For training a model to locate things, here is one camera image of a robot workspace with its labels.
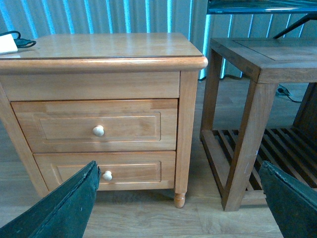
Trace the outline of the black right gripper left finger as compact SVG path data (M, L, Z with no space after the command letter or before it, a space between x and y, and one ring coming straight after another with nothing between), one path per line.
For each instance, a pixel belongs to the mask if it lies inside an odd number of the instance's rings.
M0 229L2 238L81 238L99 188L91 161L57 189Z

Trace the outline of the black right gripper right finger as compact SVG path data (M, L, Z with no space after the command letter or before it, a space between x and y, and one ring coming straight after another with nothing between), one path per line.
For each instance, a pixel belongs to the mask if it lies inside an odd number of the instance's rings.
M266 202L285 238L317 236L317 192L264 161L259 175Z

